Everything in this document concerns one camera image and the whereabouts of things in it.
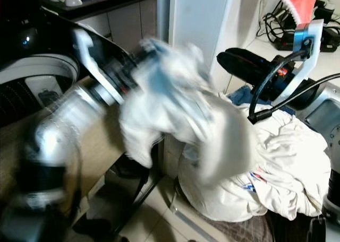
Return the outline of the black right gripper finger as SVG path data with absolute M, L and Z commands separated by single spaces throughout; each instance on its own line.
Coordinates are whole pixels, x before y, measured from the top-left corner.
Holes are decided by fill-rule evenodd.
M 243 48 L 229 48 L 217 55 L 218 64 L 229 74 L 252 85 L 264 82 L 266 75 L 274 68 L 269 60 Z

